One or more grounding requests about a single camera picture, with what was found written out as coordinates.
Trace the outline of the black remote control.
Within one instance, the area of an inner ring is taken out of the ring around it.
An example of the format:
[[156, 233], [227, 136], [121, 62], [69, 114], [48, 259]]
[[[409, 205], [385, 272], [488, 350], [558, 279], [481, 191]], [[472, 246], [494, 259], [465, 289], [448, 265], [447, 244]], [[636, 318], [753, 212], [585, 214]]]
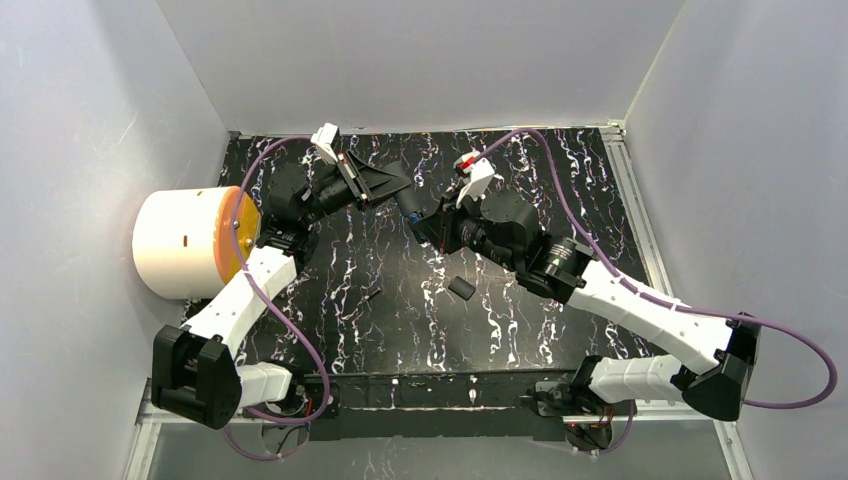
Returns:
[[[408, 178], [411, 180], [411, 178], [406, 174], [400, 162], [393, 162], [389, 164], [386, 167], [386, 170], [399, 178]], [[423, 214], [423, 218], [426, 217], [426, 208], [418, 197], [412, 180], [411, 187], [406, 191], [402, 192], [401, 194], [397, 195], [394, 199], [401, 211], [401, 214], [410, 224], [415, 224], [411, 223], [408, 219], [408, 216], [413, 212], [421, 212]]]

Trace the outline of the black remote battery cover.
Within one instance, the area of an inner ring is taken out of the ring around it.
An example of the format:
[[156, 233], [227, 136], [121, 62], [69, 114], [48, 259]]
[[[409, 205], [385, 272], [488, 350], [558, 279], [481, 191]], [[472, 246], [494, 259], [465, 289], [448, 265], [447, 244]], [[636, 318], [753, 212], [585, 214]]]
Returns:
[[448, 289], [463, 301], [469, 301], [476, 293], [476, 287], [459, 276], [449, 282]]

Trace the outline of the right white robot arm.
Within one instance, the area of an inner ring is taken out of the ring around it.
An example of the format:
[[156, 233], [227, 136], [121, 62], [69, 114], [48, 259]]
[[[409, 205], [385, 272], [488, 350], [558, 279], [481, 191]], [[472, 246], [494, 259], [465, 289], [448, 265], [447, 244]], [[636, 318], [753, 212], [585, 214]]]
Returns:
[[513, 273], [527, 291], [599, 315], [663, 350], [650, 358], [586, 357], [569, 381], [527, 395], [538, 415], [665, 400], [715, 420], [739, 418], [758, 326], [687, 313], [674, 299], [649, 301], [654, 289], [609, 272], [588, 246], [545, 230], [537, 209], [514, 192], [477, 200], [448, 192], [429, 214], [412, 193], [396, 201], [418, 242], [445, 255], [467, 248]]

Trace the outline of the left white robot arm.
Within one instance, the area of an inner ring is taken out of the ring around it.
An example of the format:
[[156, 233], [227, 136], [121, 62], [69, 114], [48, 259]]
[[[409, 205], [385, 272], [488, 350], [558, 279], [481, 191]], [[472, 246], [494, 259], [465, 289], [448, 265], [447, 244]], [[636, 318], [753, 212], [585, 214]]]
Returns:
[[161, 190], [143, 202], [132, 237], [139, 276], [161, 297], [205, 301], [154, 338], [155, 407], [219, 429], [243, 408], [287, 396], [292, 372], [238, 365], [242, 341], [309, 262], [318, 221], [349, 206], [379, 206], [412, 185], [396, 162], [373, 166], [323, 144], [318, 154], [311, 170], [277, 168], [263, 200], [242, 184]]

